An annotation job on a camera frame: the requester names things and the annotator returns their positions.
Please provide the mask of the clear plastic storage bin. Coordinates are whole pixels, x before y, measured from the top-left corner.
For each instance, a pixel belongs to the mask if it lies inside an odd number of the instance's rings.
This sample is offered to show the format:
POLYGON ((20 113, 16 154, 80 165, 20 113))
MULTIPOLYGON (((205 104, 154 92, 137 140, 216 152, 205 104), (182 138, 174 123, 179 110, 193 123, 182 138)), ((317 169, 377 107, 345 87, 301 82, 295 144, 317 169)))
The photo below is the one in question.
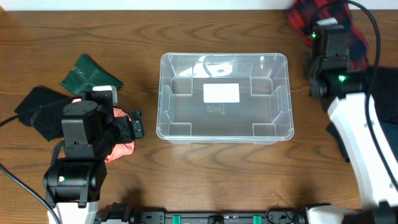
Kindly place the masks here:
POLYGON ((160 60, 156 133, 173 144, 274 144, 294 136, 282 53, 166 53, 160 60), (238 83, 239 103, 205 103, 203 85, 238 83))

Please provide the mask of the pink cloth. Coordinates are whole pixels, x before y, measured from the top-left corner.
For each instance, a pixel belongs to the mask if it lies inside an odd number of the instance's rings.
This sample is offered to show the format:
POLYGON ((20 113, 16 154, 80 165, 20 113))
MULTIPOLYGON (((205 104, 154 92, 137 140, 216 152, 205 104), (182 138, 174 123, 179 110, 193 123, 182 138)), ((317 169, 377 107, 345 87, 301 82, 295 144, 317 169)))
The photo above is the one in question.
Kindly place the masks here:
POLYGON ((104 100, 74 100, 63 111, 65 155, 76 160, 110 162, 132 154, 135 142, 117 144, 115 117, 129 116, 104 100))

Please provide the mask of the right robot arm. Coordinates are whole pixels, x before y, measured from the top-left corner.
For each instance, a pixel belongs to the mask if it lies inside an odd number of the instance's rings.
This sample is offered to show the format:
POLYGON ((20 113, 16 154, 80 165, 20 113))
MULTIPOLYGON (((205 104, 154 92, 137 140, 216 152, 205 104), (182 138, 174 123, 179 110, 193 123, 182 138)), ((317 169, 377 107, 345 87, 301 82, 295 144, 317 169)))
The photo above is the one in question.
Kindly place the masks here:
POLYGON ((349 65, 348 29, 333 19, 317 22, 310 33, 307 79, 353 167, 362 210, 332 205, 306 208, 301 223, 397 223, 397 161, 366 96, 364 73, 349 65))

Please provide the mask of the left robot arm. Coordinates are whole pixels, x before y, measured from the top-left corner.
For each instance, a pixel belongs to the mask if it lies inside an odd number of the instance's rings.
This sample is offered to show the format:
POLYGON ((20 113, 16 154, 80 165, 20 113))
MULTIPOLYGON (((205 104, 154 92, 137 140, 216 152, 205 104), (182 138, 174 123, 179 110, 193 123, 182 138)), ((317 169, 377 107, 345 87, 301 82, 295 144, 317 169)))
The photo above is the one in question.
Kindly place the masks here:
POLYGON ((75 100, 63 109, 64 140, 53 150, 44 175, 50 223, 94 223, 105 159, 115 145, 143 138, 142 113, 116 117, 112 104, 75 100))

